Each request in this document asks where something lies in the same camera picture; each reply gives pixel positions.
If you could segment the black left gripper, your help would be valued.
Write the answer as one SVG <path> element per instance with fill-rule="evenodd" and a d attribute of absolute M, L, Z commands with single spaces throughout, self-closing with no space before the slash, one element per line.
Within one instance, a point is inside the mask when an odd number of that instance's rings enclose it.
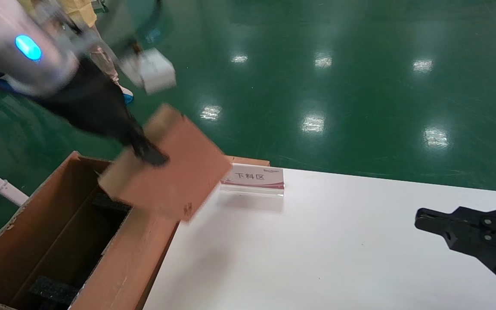
<path fill-rule="evenodd" d="M 126 106 L 121 88 L 88 57 L 80 59 L 75 75 L 61 90 L 30 99 L 81 131 L 131 146 L 144 163 L 159 167 L 169 161 L 144 135 Z"/>

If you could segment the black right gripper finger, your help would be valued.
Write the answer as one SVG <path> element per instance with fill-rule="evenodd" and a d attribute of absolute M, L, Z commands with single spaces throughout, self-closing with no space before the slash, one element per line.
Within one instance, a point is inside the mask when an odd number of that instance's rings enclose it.
<path fill-rule="evenodd" d="M 451 251 L 478 259 L 496 275 L 496 210 L 458 207 L 450 214 L 420 208 L 415 227 L 443 237 Z"/>

